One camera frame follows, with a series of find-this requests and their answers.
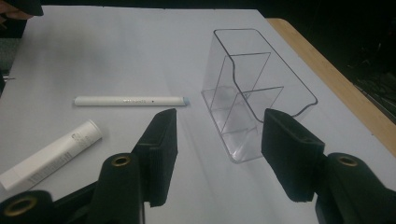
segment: clear plastic container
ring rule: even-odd
[[[202,95],[230,159],[236,163],[262,157],[266,108],[301,120],[318,103],[254,29],[214,31]]]

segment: dark background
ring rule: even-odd
[[[42,5],[155,8],[253,8],[290,22],[391,119],[396,115],[396,1],[374,0],[42,0]],[[7,21],[0,37],[20,37]]]

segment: white pen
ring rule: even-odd
[[[78,96],[75,105],[188,105],[187,97],[176,96]]]

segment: cosmetic tube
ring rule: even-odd
[[[17,194],[32,188],[41,180],[72,160],[78,153],[102,138],[93,121],[88,120],[34,155],[0,175],[7,194]]]

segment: wooden table edge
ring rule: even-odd
[[[396,125],[354,87],[290,23],[283,19],[267,20],[347,108],[396,157]]]

